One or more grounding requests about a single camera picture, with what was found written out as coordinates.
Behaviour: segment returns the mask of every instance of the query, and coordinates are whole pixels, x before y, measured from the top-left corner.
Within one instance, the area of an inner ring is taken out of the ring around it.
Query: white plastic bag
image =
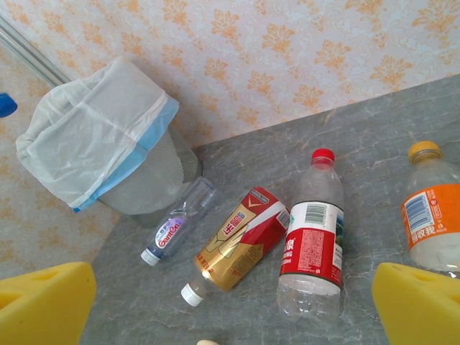
[[[17,157],[70,207],[88,206],[104,181],[109,190],[142,164],[177,110],[177,101],[119,57],[45,95],[16,141]]]

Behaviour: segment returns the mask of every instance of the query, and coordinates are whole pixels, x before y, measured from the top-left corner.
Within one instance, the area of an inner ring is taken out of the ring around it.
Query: blue trim
[[[118,185],[122,180],[132,174],[147,158],[149,151],[158,143],[160,138],[166,132],[174,116],[179,110],[179,102],[172,97],[167,97],[166,104],[161,109],[157,118],[152,122],[150,127],[145,131],[136,144],[133,151],[126,159],[102,182],[96,191],[79,207],[74,208],[75,212],[82,211],[93,205],[96,200],[105,192]]]

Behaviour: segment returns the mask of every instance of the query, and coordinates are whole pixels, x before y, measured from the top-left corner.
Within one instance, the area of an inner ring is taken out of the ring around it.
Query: purple bottle label
[[[161,225],[155,236],[157,247],[160,249],[165,248],[184,223],[184,218],[172,218]]]

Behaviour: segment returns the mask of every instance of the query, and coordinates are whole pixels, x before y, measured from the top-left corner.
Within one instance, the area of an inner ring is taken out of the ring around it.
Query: red bottle label
[[[321,277],[341,287],[343,211],[331,204],[295,205],[287,232],[280,275]]]

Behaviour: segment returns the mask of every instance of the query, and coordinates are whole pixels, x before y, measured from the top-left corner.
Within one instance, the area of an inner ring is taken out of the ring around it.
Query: white bottle cap
[[[153,253],[148,248],[142,252],[141,258],[152,267],[160,261],[160,258],[156,255],[153,255]]]
[[[203,300],[202,297],[198,296],[195,291],[192,290],[190,284],[184,286],[180,291],[180,294],[182,295],[183,299],[192,307],[196,307]]]

